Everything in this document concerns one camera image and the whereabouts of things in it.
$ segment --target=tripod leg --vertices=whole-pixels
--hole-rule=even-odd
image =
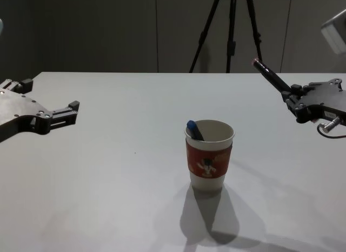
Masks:
[[[254,1],[253,0],[247,0],[247,4],[248,4],[249,16],[251,19],[252,33],[254,36],[254,41],[255,41],[255,45],[256,45],[256,49],[257,49],[257,56],[258,56],[258,59],[262,61],[262,53],[261,53],[261,47],[260,47],[261,34],[258,33],[258,30],[257,30]]]
[[[231,57],[234,56],[234,52],[236,50],[236,42],[234,41],[236,5],[237,5],[237,0],[231,0],[231,5],[229,7],[229,30],[228,30],[228,41],[227,41],[227,67],[226,67],[227,73],[229,73],[231,70]]]
[[[211,24],[212,19],[214,17],[214,14],[215,14],[215,11],[217,9],[219,1],[220,0],[214,0],[214,2],[212,4],[212,7],[211,7],[211,10],[210,10],[207,22],[205,23],[204,29],[203,29],[203,31],[201,33],[201,36],[199,38],[199,41],[198,41],[198,48],[197,48],[197,51],[196,51],[196,54],[195,54],[194,61],[192,62],[192,65],[191,65],[191,68],[190,68],[190,73],[194,71],[194,68],[195,68],[195,65],[196,65],[199,53],[201,52],[202,46],[203,46],[203,44],[205,42],[205,39],[207,38],[209,27],[210,27],[210,24]]]

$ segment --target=table surface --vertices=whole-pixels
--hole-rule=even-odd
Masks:
[[[346,249],[346,140],[296,123],[258,74],[44,72],[28,96],[81,108],[76,125],[1,143],[0,251]],[[186,163],[185,124],[205,118],[236,132],[214,196],[192,190]]]

